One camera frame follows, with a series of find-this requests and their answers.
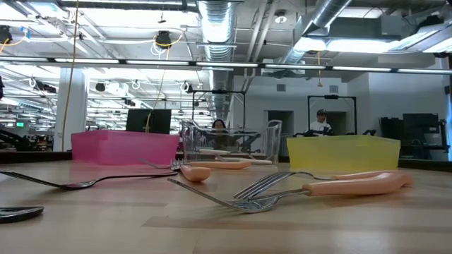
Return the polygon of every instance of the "clear glass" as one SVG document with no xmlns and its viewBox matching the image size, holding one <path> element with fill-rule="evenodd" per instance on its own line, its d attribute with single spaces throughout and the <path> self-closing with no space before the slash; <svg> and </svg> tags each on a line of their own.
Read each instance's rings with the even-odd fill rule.
<svg viewBox="0 0 452 254">
<path fill-rule="evenodd" d="M 259 129 L 201 128 L 193 120 L 182 121 L 184 159 L 212 161 L 221 157 L 265 159 L 278 163 L 282 121 L 269 121 Z"/>
</svg>

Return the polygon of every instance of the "yellow plastic bin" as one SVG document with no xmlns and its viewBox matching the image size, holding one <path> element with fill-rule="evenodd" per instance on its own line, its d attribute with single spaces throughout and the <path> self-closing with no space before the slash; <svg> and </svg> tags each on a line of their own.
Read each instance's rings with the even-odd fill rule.
<svg viewBox="0 0 452 254">
<path fill-rule="evenodd" d="M 397 169 L 400 141 L 370 135 L 288 138 L 290 168 L 366 172 Z"/>
</svg>

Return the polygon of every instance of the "pink plastic bin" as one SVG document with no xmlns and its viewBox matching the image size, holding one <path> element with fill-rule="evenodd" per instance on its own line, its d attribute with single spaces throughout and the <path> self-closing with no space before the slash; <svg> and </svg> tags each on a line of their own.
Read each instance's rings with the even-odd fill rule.
<svg viewBox="0 0 452 254">
<path fill-rule="evenodd" d="M 169 165 L 176 156 L 178 135 L 139 133 L 133 131 L 88 131 L 71 136 L 72 159 L 104 165 Z"/>
</svg>

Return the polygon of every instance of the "desk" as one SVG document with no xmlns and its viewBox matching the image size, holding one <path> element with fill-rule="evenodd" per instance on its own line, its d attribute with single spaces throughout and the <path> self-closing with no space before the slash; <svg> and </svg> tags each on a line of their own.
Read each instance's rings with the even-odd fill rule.
<svg viewBox="0 0 452 254">
<path fill-rule="evenodd" d="M 1 165 L 59 183 L 139 167 L 74 162 Z M 230 198 L 252 181 L 287 165 L 214 171 L 199 190 Z M 291 197 L 260 214 L 241 214 L 165 179 L 118 179 L 87 190 L 0 179 L 1 206 L 44 205 L 41 217 L 0 224 L 1 253 L 452 253 L 452 174 L 407 170 L 414 188 L 365 198 Z M 299 188 L 292 177 L 270 191 Z"/>
</svg>

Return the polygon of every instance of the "white shirt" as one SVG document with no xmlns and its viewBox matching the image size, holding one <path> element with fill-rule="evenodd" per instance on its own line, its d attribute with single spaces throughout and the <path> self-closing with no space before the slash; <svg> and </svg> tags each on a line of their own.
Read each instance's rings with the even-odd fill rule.
<svg viewBox="0 0 452 254">
<path fill-rule="evenodd" d="M 326 123 L 326 121 L 324 121 L 323 123 L 319 123 L 318 121 L 313 121 L 311 123 L 311 130 L 313 131 L 323 131 L 324 128 L 328 128 L 328 130 L 331 129 L 331 126 L 329 124 Z"/>
</svg>

